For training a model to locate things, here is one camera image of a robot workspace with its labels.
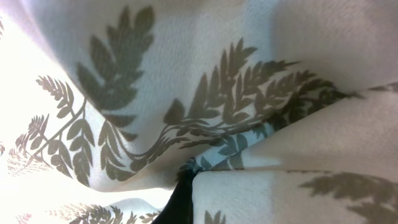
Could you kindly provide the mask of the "white fern print dress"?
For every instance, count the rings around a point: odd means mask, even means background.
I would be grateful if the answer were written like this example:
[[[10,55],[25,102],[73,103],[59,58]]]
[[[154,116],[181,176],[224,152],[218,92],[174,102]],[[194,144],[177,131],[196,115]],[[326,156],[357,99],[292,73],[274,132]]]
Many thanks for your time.
[[[2,1],[1,222],[397,222],[396,1]]]

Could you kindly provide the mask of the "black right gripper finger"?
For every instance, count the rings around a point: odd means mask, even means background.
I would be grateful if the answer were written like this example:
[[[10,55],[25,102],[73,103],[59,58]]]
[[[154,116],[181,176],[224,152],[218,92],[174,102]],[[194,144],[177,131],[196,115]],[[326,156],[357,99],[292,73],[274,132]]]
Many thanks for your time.
[[[178,173],[169,201],[152,224],[193,224],[192,182],[195,176],[192,170]]]

